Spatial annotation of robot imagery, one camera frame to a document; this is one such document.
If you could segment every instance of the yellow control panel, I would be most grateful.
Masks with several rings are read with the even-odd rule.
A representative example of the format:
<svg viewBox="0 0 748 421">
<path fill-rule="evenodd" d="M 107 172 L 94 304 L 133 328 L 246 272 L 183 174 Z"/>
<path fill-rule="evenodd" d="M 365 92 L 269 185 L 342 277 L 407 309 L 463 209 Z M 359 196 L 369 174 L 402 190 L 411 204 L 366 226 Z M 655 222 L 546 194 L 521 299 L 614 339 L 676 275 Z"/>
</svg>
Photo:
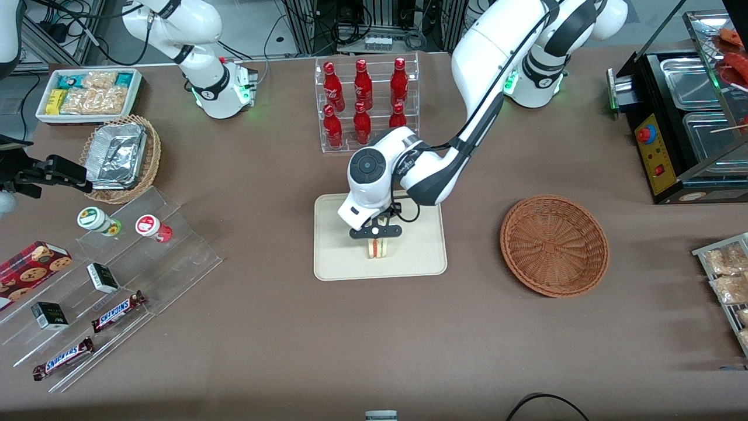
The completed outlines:
<svg viewBox="0 0 748 421">
<path fill-rule="evenodd" d="M 654 194 L 658 195 L 675 184 L 676 177 L 655 115 L 650 115 L 644 120 L 634 131 L 634 135 L 644 161 L 649 185 L 652 186 Z"/>
</svg>

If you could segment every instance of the red bottle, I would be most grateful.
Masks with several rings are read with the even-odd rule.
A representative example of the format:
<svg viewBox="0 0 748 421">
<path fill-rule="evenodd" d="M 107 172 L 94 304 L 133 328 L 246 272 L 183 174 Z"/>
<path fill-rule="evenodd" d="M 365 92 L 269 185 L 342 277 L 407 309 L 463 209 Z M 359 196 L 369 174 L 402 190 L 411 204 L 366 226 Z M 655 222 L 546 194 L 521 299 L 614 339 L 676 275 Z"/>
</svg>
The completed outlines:
<svg viewBox="0 0 748 421">
<path fill-rule="evenodd" d="M 374 106 L 374 90 L 366 60 L 356 61 L 356 79 L 353 81 L 353 87 L 356 90 L 356 100 L 364 103 L 367 109 L 371 109 Z"/>
<path fill-rule="evenodd" d="M 395 71 L 390 79 L 390 102 L 392 106 L 399 102 L 408 102 L 408 74 L 405 72 L 405 59 L 395 58 Z"/>
<path fill-rule="evenodd" d="M 367 108 L 362 101 L 356 103 L 356 116 L 353 118 L 356 128 L 356 142 L 361 145 L 369 143 L 369 135 L 372 132 L 372 119 L 367 113 Z"/>
<path fill-rule="evenodd" d="M 346 109 L 346 101 L 343 100 L 343 84 L 335 74 L 335 66 L 328 61 L 322 68 L 325 70 L 325 96 L 328 103 L 335 107 L 335 111 L 343 112 Z"/>
<path fill-rule="evenodd" d="M 340 125 L 340 119 L 335 115 L 335 110 L 330 104 L 325 104 L 322 111 L 325 113 L 322 125 L 325 126 L 325 135 L 330 142 L 330 147 L 340 149 L 343 146 L 343 127 Z"/>
<path fill-rule="evenodd" d="M 392 107 L 392 115 L 390 116 L 390 127 L 401 127 L 405 126 L 408 120 L 402 113 L 402 103 L 397 103 Z"/>
</svg>

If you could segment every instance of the red cookie package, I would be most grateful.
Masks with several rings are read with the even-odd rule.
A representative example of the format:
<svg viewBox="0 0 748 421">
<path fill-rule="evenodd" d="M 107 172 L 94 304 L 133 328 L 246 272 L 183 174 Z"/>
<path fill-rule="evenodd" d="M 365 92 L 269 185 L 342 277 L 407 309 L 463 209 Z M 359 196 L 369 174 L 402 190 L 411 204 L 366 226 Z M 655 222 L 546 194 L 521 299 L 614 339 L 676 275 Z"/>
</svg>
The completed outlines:
<svg viewBox="0 0 748 421">
<path fill-rule="evenodd" d="M 72 262 L 65 249 L 37 241 L 0 264 L 0 311 Z"/>
</svg>

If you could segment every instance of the brown woven basket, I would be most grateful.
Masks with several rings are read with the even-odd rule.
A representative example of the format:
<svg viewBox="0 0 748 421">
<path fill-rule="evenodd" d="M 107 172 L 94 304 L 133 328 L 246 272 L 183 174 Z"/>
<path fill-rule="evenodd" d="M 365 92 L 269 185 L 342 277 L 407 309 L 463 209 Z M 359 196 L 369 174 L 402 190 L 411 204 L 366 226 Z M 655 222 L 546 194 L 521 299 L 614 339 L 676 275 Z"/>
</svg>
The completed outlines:
<svg viewBox="0 0 748 421">
<path fill-rule="evenodd" d="M 549 297 L 588 292 L 608 267 L 608 244 L 600 224 L 560 196 L 519 201 L 504 218 L 500 245 L 515 276 Z"/>
<path fill-rule="evenodd" d="M 94 190 L 86 196 L 98 202 L 106 202 L 111 205 L 121 205 L 140 196 L 156 179 L 156 173 L 159 170 L 159 160 L 161 159 L 161 139 L 159 134 L 153 129 L 151 123 L 137 115 L 128 115 L 104 123 L 107 126 L 116 124 L 137 123 L 148 130 L 148 138 L 145 142 L 145 151 L 143 152 L 143 163 L 141 164 L 140 181 L 130 190 Z M 86 146 L 83 147 L 83 153 L 79 160 L 83 165 L 88 156 L 88 149 L 91 147 L 91 141 L 94 139 L 94 133 L 88 137 Z"/>
</svg>

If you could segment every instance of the table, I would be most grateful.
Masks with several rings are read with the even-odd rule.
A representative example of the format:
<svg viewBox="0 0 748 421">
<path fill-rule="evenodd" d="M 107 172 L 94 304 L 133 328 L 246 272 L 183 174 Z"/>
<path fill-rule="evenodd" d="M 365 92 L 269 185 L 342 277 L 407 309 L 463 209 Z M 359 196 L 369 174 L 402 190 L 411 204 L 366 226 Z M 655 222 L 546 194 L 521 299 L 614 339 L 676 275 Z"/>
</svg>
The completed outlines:
<svg viewBox="0 0 748 421">
<path fill-rule="evenodd" d="M 744 358 L 689 251 L 746 231 L 746 207 L 651 205 L 633 136 L 607 111 L 605 70 L 632 49 L 575 53 L 543 109 L 507 101 L 442 205 L 446 273 L 350 282 L 313 275 L 313 204 L 348 190 L 349 159 L 319 150 L 313 60 L 273 61 L 257 105 L 226 121 L 195 106 L 177 67 L 141 67 L 139 113 L 163 142 L 156 186 L 225 262 L 63 394 L 0 357 L 0 419 L 362 420 L 393 408 L 403 421 L 502 420 L 547 392 L 592 420 L 745 420 L 748 374 L 717 371 Z M 441 143 L 465 108 L 450 57 L 420 60 L 422 136 Z M 41 124 L 31 154 L 77 158 L 90 131 Z M 503 215 L 543 193 L 579 202 L 607 233 L 610 269 L 583 297 L 541 297 L 500 257 Z M 69 243 L 91 204 L 64 187 L 20 198 L 0 221 L 0 258 Z M 551 416 L 577 419 L 534 401 L 515 420 Z"/>
</svg>

